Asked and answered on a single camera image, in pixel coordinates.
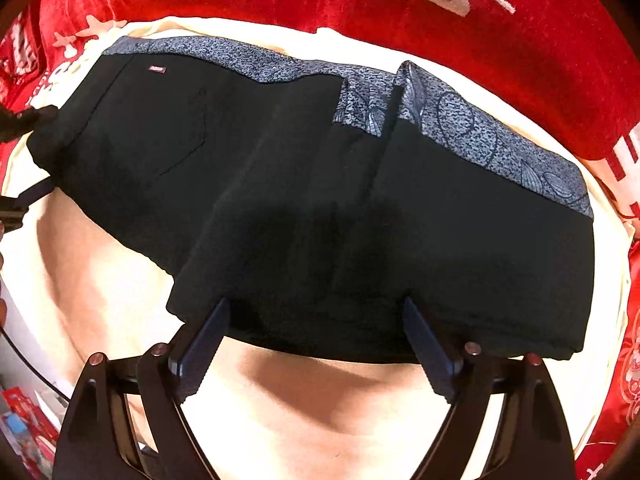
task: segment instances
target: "black cable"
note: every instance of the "black cable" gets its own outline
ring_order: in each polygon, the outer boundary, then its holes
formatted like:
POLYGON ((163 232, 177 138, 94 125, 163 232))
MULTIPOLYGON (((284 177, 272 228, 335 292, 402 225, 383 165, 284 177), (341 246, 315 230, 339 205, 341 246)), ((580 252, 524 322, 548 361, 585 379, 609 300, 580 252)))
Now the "black cable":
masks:
POLYGON ((18 354, 18 357, 20 358, 20 360, 27 365, 27 368, 29 370, 31 370, 34 375, 36 375, 37 378, 39 378, 43 383, 45 383, 49 388, 51 388, 53 390, 53 392, 59 396, 61 399, 64 399, 65 402, 70 403, 71 399, 69 399, 64 393, 62 393, 59 389, 57 389, 53 384, 51 384, 49 381, 46 380, 46 378, 44 378, 44 376, 37 371, 30 362, 27 361, 27 359, 25 359, 25 357, 20 353, 20 351, 16 348, 15 344, 13 341, 11 341, 11 339, 9 338, 9 336, 6 334, 6 332, 4 331, 4 328, 2 328, 0 326, 0 333, 2 333, 2 336, 4 336, 4 338, 6 339, 6 341, 9 343, 9 346, 14 350, 15 353, 18 354))

